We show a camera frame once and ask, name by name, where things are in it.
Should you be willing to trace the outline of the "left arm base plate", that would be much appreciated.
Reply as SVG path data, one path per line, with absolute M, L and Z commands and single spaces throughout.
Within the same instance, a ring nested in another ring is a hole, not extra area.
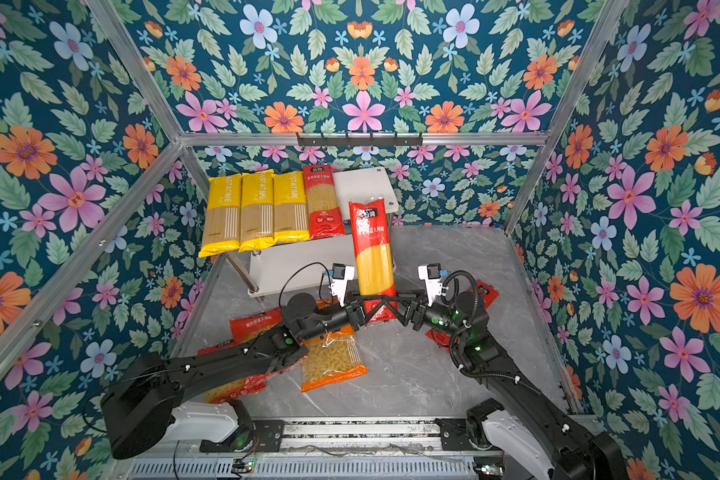
M 283 420 L 253 420 L 249 425 L 238 428 L 230 437 L 220 443 L 203 440 L 199 450 L 202 453 L 272 453 L 278 452 L 284 436 Z

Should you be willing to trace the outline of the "yellow spaghetti pack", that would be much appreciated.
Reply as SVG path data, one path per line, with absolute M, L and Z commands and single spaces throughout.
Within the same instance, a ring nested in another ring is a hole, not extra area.
M 274 177 L 274 240 L 277 244 L 310 239 L 303 173 Z
M 274 173 L 244 174 L 239 251 L 261 251 L 274 245 Z
M 210 179 L 206 219 L 199 258 L 206 258 L 240 247 L 242 176 Z

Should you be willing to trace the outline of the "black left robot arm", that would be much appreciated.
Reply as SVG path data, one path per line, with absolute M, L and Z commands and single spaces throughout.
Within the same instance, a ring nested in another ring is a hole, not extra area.
M 357 331 L 382 305 L 379 297 L 355 296 L 320 308 L 312 295 L 298 294 L 280 309 L 281 321 L 250 342 L 187 357 L 140 357 L 100 402 L 112 457 L 146 452 L 164 438 L 173 410 L 183 403 L 230 382 L 287 369 L 308 355 L 308 341 L 346 326 Z

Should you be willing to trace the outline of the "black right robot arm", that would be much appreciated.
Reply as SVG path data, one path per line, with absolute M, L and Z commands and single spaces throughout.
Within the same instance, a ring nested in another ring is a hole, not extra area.
M 480 291 L 461 292 L 447 303 L 430 301 L 421 292 L 382 304 L 404 326 L 447 335 L 457 370 L 491 393 L 467 412 L 474 443 L 500 448 L 535 479 L 627 478 L 616 441 L 604 432 L 591 432 L 558 408 L 488 331 Z

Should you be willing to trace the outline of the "red spaghetti pack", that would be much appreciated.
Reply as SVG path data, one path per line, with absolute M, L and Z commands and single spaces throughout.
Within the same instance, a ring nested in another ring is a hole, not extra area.
M 395 296 L 387 214 L 383 199 L 349 203 L 356 271 L 362 295 Z
M 478 312 L 475 315 L 472 325 L 475 327 L 486 326 L 489 320 L 487 309 L 493 301 L 499 297 L 499 292 L 482 280 L 477 281 L 477 289 L 480 300 L 478 302 Z M 466 320 L 471 315 L 473 310 L 473 297 L 474 289 L 472 287 L 470 287 L 467 292 L 461 292 L 456 296 L 452 319 L 457 325 L 460 325 L 462 320 Z M 451 336 L 449 333 L 430 329 L 426 333 L 426 337 L 433 340 L 439 347 L 448 348 L 450 345 Z
M 303 168 L 311 240 L 345 234 L 332 169 L 312 165 Z

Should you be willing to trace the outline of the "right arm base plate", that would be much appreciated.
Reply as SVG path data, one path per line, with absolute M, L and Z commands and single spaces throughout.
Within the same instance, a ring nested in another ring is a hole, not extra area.
M 499 450 L 482 435 L 474 433 L 464 418 L 436 418 L 434 423 L 440 430 L 440 443 L 444 451 Z

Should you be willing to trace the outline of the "red macaroni bag front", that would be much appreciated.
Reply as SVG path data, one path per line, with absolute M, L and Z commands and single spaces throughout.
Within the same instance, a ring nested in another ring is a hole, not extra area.
M 270 330 L 282 321 L 281 309 L 275 308 L 251 317 L 229 321 L 233 345 L 254 340 L 259 334 Z

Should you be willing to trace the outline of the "orange macaroni bag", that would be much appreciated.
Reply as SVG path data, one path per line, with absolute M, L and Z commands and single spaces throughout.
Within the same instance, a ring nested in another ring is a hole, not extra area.
M 368 369 L 360 357 L 355 331 L 349 325 L 309 340 L 303 362 L 301 391 L 307 393 L 328 385 L 364 376 Z

